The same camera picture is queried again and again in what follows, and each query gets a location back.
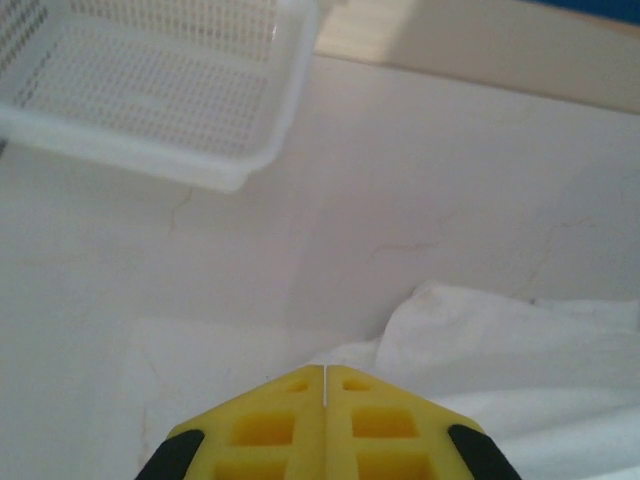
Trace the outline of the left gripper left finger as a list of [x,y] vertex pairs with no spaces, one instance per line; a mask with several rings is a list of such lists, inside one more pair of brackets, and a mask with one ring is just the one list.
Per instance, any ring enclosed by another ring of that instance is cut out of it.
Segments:
[[323,479],[324,368],[309,365],[176,425],[139,479]]

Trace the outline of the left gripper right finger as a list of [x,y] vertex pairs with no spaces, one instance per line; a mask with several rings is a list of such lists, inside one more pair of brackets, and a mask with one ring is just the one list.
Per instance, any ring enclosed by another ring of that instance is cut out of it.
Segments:
[[518,479],[474,420],[346,366],[326,370],[328,479]]

